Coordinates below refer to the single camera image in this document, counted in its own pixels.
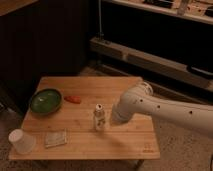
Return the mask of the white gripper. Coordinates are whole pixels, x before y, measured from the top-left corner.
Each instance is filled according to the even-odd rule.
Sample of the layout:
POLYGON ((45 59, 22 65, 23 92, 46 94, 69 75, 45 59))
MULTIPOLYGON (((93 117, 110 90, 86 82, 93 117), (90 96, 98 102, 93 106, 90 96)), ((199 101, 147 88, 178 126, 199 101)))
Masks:
POLYGON ((110 124, 121 125, 128 121, 128 113, 119 104, 114 104, 111 111, 110 124))

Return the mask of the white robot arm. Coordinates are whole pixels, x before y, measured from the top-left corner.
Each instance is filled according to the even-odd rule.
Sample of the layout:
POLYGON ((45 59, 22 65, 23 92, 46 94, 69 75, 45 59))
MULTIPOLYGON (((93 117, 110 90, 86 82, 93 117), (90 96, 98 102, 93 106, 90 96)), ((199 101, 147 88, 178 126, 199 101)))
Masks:
POLYGON ((128 123, 136 113, 159 117, 213 138, 212 105, 154 97, 152 87, 146 82, 139 82, 121 94, 112 107, 111 123, 128 123))

